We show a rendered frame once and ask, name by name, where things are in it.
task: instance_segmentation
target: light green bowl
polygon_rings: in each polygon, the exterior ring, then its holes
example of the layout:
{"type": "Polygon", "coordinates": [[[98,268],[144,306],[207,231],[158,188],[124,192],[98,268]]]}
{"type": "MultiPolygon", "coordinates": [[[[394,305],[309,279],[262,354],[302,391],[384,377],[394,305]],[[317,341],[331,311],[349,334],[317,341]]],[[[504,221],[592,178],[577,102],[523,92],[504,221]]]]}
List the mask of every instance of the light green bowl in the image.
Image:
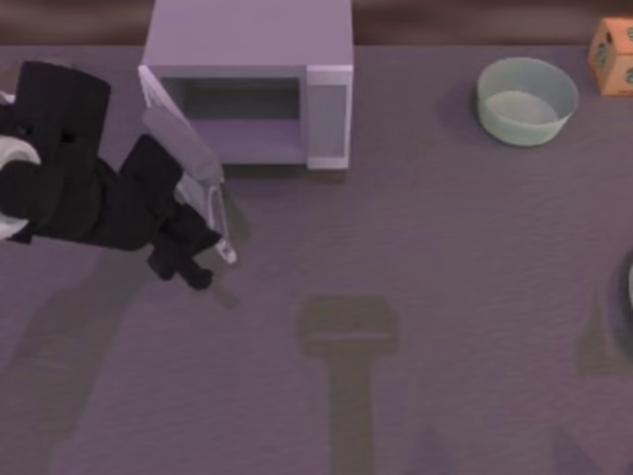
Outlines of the light green bowl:
{"type": "Polygon", "coordinates": [[[549,62],[509,57],[488,66],[477,82],[482,126],[496,139],[535,146],[553,139],[579,105],[572,78],[549,62]]]}

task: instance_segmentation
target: table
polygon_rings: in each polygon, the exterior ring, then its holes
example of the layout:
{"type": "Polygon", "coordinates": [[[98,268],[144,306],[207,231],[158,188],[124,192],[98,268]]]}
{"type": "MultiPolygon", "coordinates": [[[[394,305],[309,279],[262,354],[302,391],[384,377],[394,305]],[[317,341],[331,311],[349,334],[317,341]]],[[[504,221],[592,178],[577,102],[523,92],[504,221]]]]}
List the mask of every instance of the table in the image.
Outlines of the table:
{"type": "MultiPolygon", "coordinates": [[[[110,80],[102,152],[121,163],[141,131],[140,49],[0,52],[64,52],[110,80]]],[[[327,375],[296,323],[343,295],[399,316],[398,350],[372,372],[377,474],[625,473],[631,365],[602,327],[621,317],[633,246],[630,101],[598,96],[583,47],[362,47],[356,61],[345,182],[231,168],[241,262],[213,292],[157,282],[141,254],[0,246],[4,471],[329,473],[327,375]],[[581,91],[533,149],[495,142],[466,107],[483,67],[523,54],[581,91]]]]}
{"type": "Polygon", "coordinates": [[[140,75],[223,163],[349,165],[349,0],[157,0],[140,75]]]}

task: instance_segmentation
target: gray surface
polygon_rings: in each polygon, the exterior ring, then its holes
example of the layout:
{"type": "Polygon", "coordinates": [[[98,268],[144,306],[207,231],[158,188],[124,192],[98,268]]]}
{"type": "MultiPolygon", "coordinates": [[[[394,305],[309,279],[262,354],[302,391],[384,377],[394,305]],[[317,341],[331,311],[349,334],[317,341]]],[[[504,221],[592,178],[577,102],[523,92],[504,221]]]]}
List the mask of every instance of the gray surface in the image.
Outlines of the gray surface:
{"type": "Polygon", "coordinates": [[[350,0],[156,0],[148,65],[352,62],[350,0]]]}
{"type": "MultiPolygon", "coordinates": [[[[67,51],[116,87],[103,154],[120,163],[140,50],[67,51]]],[[[138,254],[0,246],[2,473],[328,474],[327,372],[296,323],[331,294],[400,317],[372,371],[377,474],[625,473],[631,365],[602,324],[633,247],[632,109],[597,95],[584,55],[357,50],[347,179],[231,170],[241,262],[214,292],[156,282],[138,254]],[[582,94],[539,148],[495,142],[467,107],[518,54],[582,94]]]]}

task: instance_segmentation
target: white bowl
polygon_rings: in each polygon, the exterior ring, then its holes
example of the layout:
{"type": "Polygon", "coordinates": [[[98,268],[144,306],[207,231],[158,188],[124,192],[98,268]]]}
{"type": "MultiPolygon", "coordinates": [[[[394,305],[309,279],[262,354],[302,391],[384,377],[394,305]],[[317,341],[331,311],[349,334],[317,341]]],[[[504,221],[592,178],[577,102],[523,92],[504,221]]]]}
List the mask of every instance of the white bowl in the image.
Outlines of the white bowl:
{"type": "Polygon", "coordinates": [[[477,82],[479,119],[489,134],[517,146],[553,139],[579,105],[572,78],[549,62],[509,57],[488,66],[477,82]]]}

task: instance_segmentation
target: wall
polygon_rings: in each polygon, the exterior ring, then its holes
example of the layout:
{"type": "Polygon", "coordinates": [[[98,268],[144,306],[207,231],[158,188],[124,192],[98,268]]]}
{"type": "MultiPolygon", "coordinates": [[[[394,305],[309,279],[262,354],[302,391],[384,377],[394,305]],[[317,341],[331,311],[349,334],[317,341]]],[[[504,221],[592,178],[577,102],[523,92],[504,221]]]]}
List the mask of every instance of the wall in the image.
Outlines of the wall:
{"type": "MultiPolygon", "coordinates": [[[[151,0],[0,0],[0,44],[142,44],[150,14],[151,0]]],[[[633,2],[354,0],[358,44],[584,44],[606,15],[633,2]]]]}

